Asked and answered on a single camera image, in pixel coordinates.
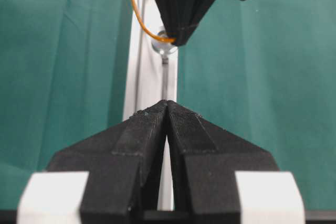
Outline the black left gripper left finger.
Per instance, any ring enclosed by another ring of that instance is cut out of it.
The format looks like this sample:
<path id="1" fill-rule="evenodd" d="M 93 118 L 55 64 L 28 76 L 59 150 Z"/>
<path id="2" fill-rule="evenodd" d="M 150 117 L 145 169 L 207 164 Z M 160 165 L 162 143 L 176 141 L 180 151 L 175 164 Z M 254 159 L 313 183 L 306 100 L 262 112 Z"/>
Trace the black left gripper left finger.
<path id="1" fill-rule="evenodd" d="M 83 216 L 156 210 L 166 141 L 167 101 L 56 152 L 49 172 L 88 171 Z"/>

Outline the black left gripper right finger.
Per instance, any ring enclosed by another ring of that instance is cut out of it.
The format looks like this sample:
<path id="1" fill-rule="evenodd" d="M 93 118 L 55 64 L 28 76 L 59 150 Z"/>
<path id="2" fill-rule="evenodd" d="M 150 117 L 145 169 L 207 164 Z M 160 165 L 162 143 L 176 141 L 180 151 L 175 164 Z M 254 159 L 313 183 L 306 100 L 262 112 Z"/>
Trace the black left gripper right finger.
<path id="1" fill-rule="evenodd" d="M 267 150 L 167 102 L 175 208 L 192 216 L 239 216 L 235 172 L 278 171 Z"/>

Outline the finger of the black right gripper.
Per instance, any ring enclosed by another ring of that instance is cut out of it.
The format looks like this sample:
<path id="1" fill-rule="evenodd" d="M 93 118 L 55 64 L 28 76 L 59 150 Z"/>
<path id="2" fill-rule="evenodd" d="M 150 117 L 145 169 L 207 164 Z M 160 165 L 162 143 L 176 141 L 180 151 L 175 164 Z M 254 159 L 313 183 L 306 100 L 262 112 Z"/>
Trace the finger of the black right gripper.
<path id="1" fill-rule="evenodd" d="M 169 37 L 175 41 L 184 40 L 184 30 L 180 23 L 178 0 L 155 0 L 161 19 Z"/>

